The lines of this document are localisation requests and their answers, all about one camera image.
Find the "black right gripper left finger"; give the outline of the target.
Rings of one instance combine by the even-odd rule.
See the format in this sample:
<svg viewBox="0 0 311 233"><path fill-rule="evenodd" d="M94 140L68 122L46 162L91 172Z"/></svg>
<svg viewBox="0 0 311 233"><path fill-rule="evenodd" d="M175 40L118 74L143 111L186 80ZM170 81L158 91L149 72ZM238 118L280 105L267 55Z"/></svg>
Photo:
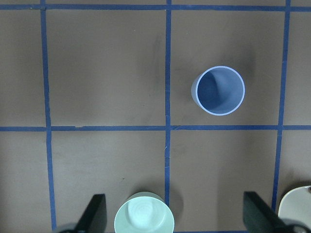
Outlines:
<svg viewBox="0 0 311 233"><path fill-rule="evenodd" d="M104 233L106 229L105 194L95 194L75 226L76 233Z"/></svg>

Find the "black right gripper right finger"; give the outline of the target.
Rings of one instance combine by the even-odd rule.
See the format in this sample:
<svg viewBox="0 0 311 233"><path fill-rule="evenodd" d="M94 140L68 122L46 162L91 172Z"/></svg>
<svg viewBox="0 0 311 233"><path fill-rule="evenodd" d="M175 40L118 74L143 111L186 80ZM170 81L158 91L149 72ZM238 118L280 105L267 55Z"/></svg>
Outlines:
<svg viewBox="0 0 311 233"><path fill-rule="evenodd" d="M249 233L286 233L286 224L254 191L243 194L243 223Z"/></svg>

